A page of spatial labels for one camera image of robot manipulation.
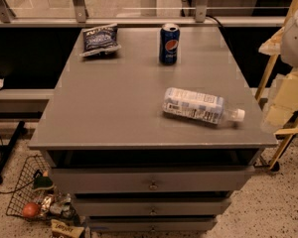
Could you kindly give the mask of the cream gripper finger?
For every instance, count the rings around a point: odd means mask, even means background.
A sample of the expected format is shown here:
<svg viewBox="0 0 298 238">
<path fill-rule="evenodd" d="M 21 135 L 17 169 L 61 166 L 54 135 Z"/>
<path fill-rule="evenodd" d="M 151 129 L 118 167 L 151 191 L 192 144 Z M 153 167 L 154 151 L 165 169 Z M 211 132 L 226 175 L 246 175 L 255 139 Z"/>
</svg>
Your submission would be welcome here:
<svg viewBox="0 0 298 238">
<path fill-rule="evenodd" d="M 284 34 L 284 27 L 280 28 L 274 35 L 264 42 L 258 49 L 261 54 L 274 56 L 279 55 L 281 51 L 281 42 Z"/>
<path fill-rule="evenodd" d="M 298 111 L 298 68 L 288 74 L 277 74 L 269 88 L 263 108 L 263 130 L 281 129 Z"/>
</svg>

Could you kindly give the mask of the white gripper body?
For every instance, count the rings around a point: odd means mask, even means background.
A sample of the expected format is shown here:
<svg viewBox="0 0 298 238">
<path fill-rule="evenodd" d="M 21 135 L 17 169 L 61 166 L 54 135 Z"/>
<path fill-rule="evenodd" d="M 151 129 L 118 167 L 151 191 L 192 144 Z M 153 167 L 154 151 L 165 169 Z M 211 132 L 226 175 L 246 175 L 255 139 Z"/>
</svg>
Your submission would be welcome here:
<svg viewBox="0 0 298 238">
<path fill-rule="evenodd" d="M 280 55 L 283 62 L 298 67 L 298 10 L 284 28 Z"/>
</svg>

